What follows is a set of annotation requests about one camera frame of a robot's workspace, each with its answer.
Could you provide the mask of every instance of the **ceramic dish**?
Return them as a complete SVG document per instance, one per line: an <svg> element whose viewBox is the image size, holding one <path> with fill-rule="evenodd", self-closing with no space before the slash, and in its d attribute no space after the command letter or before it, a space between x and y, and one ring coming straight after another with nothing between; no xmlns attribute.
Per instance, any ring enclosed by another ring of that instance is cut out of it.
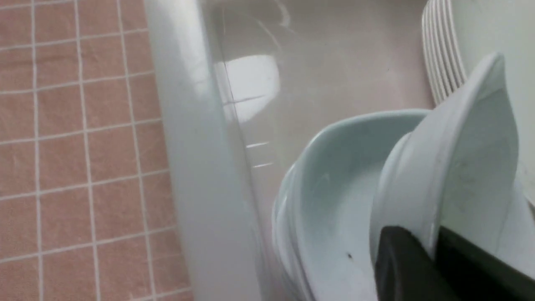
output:
<svg viewBox="0 0 535 301"><path fill-rule="evenodd" d="M464 84L465 78L462 75L462 65L460 65L460 60L458 57L458 49L456 45L456 38L454 37L454 28L452 24L452 14L449 9L450 0L442 0L440 3L442 7L442 12L444 17L442 18L442 26L445 31L446 43L447 43L447 53L449 55L450 61L452 63L455 82L457 83L457 88L461 87Z"/></svg>
<svg viewBox="0 0 535 301"><path fill-rule="evenodd" d="M441 225L495 250L518 160L503 56L481 60L467 83L398 144L373 202L373 260L387 225L411 231L432 258Z"/></svg>
<svg viewBox="0 0 535 301"><path fill-rule="evenodd" d="M431 39L431 21L430 21L430 15L429 15L429 3L426 5L424 9L424 28L423 28L423 34L424 34L424 48L427 52L427 56L429 60L427 61L431 73L428 73L429 75L429 84L431 86L431 90L434 91L434 102L436 105L438 105L443 98L443 94L445 93L443 90L443 87L441 87L439 80L438 80L438 73L437 73L437 64L434 59L433 55L433 49L432 49L432 39Z"/></svg>
<svg viewBox="0 0 535 301"><path fill-rule="evenodd" d="M422 14L422 46L424 48L424 61L425 61L425 68L427 71L427 78L429 80L429 85L431 86L431 93L433 94L433 101L436 103L436 100L438 99L438 91L434 84L434 69L431 65L431 54L429 50L429 44L427 39L427 27L428 27L428 20L427 20L427 11L424 10L424 13Z"/></svg>
<svg viewBox="0 0 535 301"><path fill-rule="evenodd" d="M288 197L295 249L317 300L375 300L370 210L384 162L427 110L346 119L317 134L301 154Z"/></svg>
<svg viewBox="0 0 535 301"><path fill-rule="evenodd" d="M451 30L451 34L452 34L452 44L453 44L453 48L455 49L455 52L454 52L454 57L456 59L456 62L457 62L457 66L459 68L459 71L460 71L460 75L461 75L461 79L463 82L465 82L467 80L467 73L466 73L466 70L464 68L464 64L463 64L463 59L461 57L461 51L459 50L459 43L458 43L458 39L457 39L457 29L456 29L456 26L455 26L455 18L453 17L453 4L452 4L452 0L446 0L447 2L447 8L448 8L448 20L449 20L449 26L448 28L450 28Z"/></svg>
<svg viewBox="0 0 535 301"><path fill-rule="evenodd" d="M429 14L431 16L431 45L433 49L434 59L438 68L439 84L442 86L442 90L444 92L444 94L442 95L442 100L444 100L446 99L446 97L450 96L453 91L448 81L448 75L446 74L446 64L444 62L444 55L440 49L440 35L438 30L439 26L436 3L436 0L430 0L428 4Z"/></svg>
<svg viewBox="0 0 535 301"><path fill-rule="evenodd" d="M446 66L446 82L445 85L449 85L451 88L451 91L455 91L459 88L457 85L457 82L455 80L455 76L453 75L453 68L452 63L450 59L450 53L448 51L448 47L446 45L446 38L445 38L445 28L444 28L444 19L446 18L446 12L442 9L442 0L434 0L433 1L433 8L434 13L437 21L437 27L438 27L438 35L437 38L439 40L440 44L440 54L442 57L442 61L444 62Z"/></svg>
<svg viewBox="0 0 535 301"><path fill-rule="evenodd" d="M466 71L490 51L507 59L506 78L520 137L518 177L535 201L535 1L452 1L457 42Z"/></svg>

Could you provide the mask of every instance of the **stacked plate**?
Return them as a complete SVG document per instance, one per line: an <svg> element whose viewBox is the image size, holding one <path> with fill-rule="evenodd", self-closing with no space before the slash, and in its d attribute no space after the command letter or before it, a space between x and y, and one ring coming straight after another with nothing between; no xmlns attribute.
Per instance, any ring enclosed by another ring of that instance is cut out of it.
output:
<svg viewBox="0 0 535 301"><path fill-rule="evenodd" d="M451 0L429 0L422 16L427 77L436 105L467 79L453 19Z"/></svg>
<svg viewBox="0 0 535 301"><path fill-rule="evenodd" d="M518 176L535 204L535 1L428 0L422 16L427 75L435 104L460 88L489 53L504 54L520 137Z"/></svg>

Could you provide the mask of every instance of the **grout line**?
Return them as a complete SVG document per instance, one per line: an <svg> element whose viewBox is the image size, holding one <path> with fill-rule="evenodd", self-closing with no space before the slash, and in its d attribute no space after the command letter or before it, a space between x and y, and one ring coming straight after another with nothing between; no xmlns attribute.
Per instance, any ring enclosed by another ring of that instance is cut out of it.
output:
<svg viewBox="0 0 535 301"><path fill-rule="evenodd" d="M143 297L143 298L138 298L138 299L130 299L128 301L148 301L148 300L152 300L153 298L163 298L163 297L171 296L171 295L174 295L174 294L180 294L182 292L189 292L191 290L192 290L191 287L187 287L187 288L178 289L178 290L174 290L174 291L161 292L161 293L159 293L157 295L154 295L154 296Z"/></svg>
<svg viewBox="0 0 535 301"><path fill-rule="evenodd" d="M148 32L148 28L138 28L133 29L130 31L125 31L125 34L132 34L132 33L144 33ZM116 33L104 33L104 34L94 34L94 35L85 35L78 38L73 39L63 39L63 40L56 40L56 41L48 41L48 42L37 42L35 44L21 44L21 45L12 45L12 46L6 46L6 47L0 47L0 51L3 50L12 50L12 49L22 49L22 48L31 48L33 46L40 47L40 46L50 46L50 45L57 45L57 44L63 44L63 43L71 43L76 42L77 40L89 40L89 39L98 39L100 37L111 37L111 36L121 36L120 32Z"/></svg>
<svg viewBox="0 0 535 301"><path fill-rule="evenodd" d="M143 236L146 236L146 235L152 235L152 234L165 232L165 231L169 231L169 230L176 230L176 228L177 228L177 226L174 225L174 226L169 226L169 227L150 230L150 231L147 231L147 232L139 232L139 233L119 236L119 237L115 237L115 238L108 238L108 239L98 240L98 241L96 241L94 243L93 242L84 243L84 244L72 245L72 246L68 246L68 247L60 247L60 248L52 249L52 250L40 251L40 252L37 252L37 253L31 253L31 254L25 254L25 255L20 255L20 256L4 258L4 259L0 259L0 264L3 264L5 262L10 262L10 261L17 261L17 260L22 260L22 259L33 258L33 257L36 257L36 256L41 257L43 255L61 253L61 252L65 252L65 251L78 250L78 249L82 249L82 248L85 248L85 247L92 247L94 245L100 246L100 245L105 245L105 244L110 244L110 243L116 243L116 242L120 242L122 240L127 240L127 239L132 239L132 238L137 238L137 237L143 237Z"/></svg>
<svg viewBox="0 0 535 301"><path fill-rule="evenodd" d="M37 99L37 54L35 50L35 0L32 0L30 2L31 5L31 18L32 18L32 70L33 70L33 77L32 77L32 88L33 88L33 100L34 100L34 135L36 137L39 136L39 101ZM41 173L39 170L39 142L37 140L34 141L35 144L35 206L36 206L36 218L37 218L37 252L39 256L37 257L37 265L38 267L38 274L39 274L39 283L38 283L38 290L39 290L39 301L43 301L44 299L44 271L43 271L43 235L42 235L42 227L41 227Z"/></svg>
<svg viewBox="0 0 535 301"><path fill-rule="evenodd" d="M81 131L74 131L74 132L68 132L68 133L62 133L62 134L54 134L54 135L47 135L42 136L37 139L35 138L23 138L23 139L16 139L16 140L7 140L7 141L1 141L1 145L6 144L13 144L13 143L23 143L23 142L33 142L33 141L43 141L43 140L50 140L50 139L56 139L56 138L65 138L70 137L78 134L84 134L84 133L94 133L94 132L100 132L105 130L112 130L117 129L119 127L126 127L126 126L132 126L132 125L140 125L140 124L148 124L148 123L157 123L161 122L161 118L154 118L154 119L146 119L141 121L136 121L134 123L120 123L115 125L108 125L108 126L102 126L102 127L95 127L93 129L87 129L87 130L81 130Z"/></svg>
<svg viewBox="0 0 535 301"><path fill-rule="evenodd" d="M95 79L86 79L86 80L83 80L81 82L83 84L90 84L92 82L99 82L99 81L105 81L105 80L116 80L116 79L126 79L126 78L129 78L129 77L145 76L145 75L150 75L150 74L154 74L154 70L153 71L146 71L146 72L139 72L139 73L132 73L132 74L129 74L127 76L101 77L101 78L95 78ZM50 89L55 89L55 88L71 87L71 86L75 86L75 85L79 85L79 84L80 84L80 81L71 81L71 82L66 82L64 84L44 86L44 87L40 87L40 88L33 88L33 89L26 89L26 90L0 91L0 95L3 95L3 94L31 93L31 92L35 92L35 91L44 91L44 90L50 90Z"/></svg>
<svg viewBox="0 0 535 301"><path fill-rule="evenodd" d="M145 172L141 176L142 177L147 177L147 176L165 174L167 172L169 172L169 169L161 169L161 170L156 170L156 171L151 171L151 172ZM132 175L132 176L124 176L124 177L119 177L119 178L113 178L113 179L93 182L92 186L110 184L110 183L114 183L114 182L130 180L130 179L137 179L137 178L139 178L139 175L137 175L137 174L136 175ZM90 185L87 184L87 183L86 184L75 184L75 185L70 185L70 186L65 186L65 187L60 187L60 188L41 190L39 192L39 195L44 195L44 194L49 194L49 193L54 193L54 192L63 192L63 191L72 190L72 189L78 189L78 188L89 188L89 187L90 187ZM20 194L14 194L14 195L7 195L5 197L0 197L0 201L7 201L7 200L17 199L17 198L22 198L22 197L33 197L35 195L36 195L36 192L27 192L27 193L20 193Z"/></svg>
<svg viewBox="0 0 535 301"><path fill-rule="evenodd" d="M121 33L121 47L123 49L123 64L125 66L125 75L126 75L126 91L128 96L128 107L130 109L130 120L132 122L132 131L134 133L134 150L135 150L135 156L136 156L136 164L137 164L137 176L139 178L139 193L141 196L141 212L142 212L142 218L143 218L143 228L145 230L145 245L147 248L147 263L149 266L149 281L150 281L150 291L153 296L153 300L156 301L156 288L155 288L155 281L154 281L154 269L152 266L152 250L150 247L150 239L148 235L149 226L147 223L147 204L145 200L145 193L144 193L144 187L143 187L143 176L141 174L141 160L140 160L140 153L139 153L139 141L137 140L137 130L134 126L135 118L134 118L134 107L132 104L132 91L130 89L130 78L128 77L129 71L128 71L128 61L126 58L126 46L125 46L125 32L123 29L123 14L121 11L121 1L117 0L117 14L119 19L119 32Z"/></svg>
<svg viewBox="0 0 535 301"><path fill-rule="evenodd" d="M86 112L86 98L83 91L83 61L82 61L82 47L80 39L80 10L78 6L78 1L74 1L74 20L76 26L76 48L78 53L78 81L80 85L80 101L82 106L82 126L83 126L83 145L86 155L86 173L87 173L87 186L88 186L88 196L89 196L89 216L91 224L91 246L93 247L93 264L95 268L95 292L96 292L96 301L101 300L101 290L100 290L100 270L98 268L98 250L97 250L97 238L96 238L96 227L95 227L95 208L93 200L93 189L92 189L92 178L91 178L91 161L89 159L89 139L87 132L87 112Z"/></svg>

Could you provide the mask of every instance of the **dark object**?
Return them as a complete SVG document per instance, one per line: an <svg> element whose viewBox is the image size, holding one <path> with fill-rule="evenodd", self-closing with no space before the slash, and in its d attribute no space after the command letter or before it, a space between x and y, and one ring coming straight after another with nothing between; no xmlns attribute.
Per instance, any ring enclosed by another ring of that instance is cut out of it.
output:
<svg viewBox="0 0 535 301"><path fill-rule="evenodd" d="M441 227L437 269L462 300L535 300L535 281Z"/></svg>
<svg viewBox="0 0 535 301"><path fill-rule="evenodd" d="M535 281L444 227L435 262L401 227L381 231L375 265L380 301L534 301Z"/></svg>
<svg viewBox="0 0 535 301"><path fill-rule="evenodd" d="M381 231L375 282L380 301L460 300L419 241L402 227Z"/></svg>

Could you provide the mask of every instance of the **tiled floor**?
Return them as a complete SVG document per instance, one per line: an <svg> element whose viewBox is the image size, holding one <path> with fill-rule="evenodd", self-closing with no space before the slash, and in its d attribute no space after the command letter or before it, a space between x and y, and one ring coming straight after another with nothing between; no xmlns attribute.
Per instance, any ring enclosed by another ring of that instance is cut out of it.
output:
<svg viewBox="0 0 535 301"><path fill-rule="evenodd" d="M193 300L143 0L0 0L0 299Z"/></svg>

